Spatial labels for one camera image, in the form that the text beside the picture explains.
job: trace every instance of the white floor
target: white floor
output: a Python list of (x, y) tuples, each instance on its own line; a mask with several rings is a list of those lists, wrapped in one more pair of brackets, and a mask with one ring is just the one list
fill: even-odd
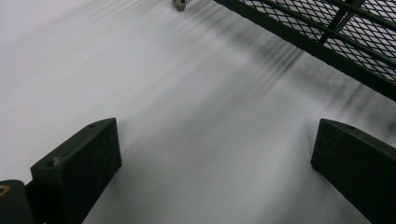
[(396, 146), (396, 104), (210, 0), (0, 2), (0, 179), (115, 117), (84, 223), (369, 223), (310, 165), (319, 119)]

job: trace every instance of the hole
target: hole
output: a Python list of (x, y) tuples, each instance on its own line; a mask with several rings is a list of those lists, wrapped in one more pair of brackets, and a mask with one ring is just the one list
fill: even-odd
[(47, 162), (47, 167), (54, 167), (54, 166), (55, 166), (55, 164), (53, 161)]
[(9, 185), (0, 185), (0, 197), (6, 195), (11, 187)]

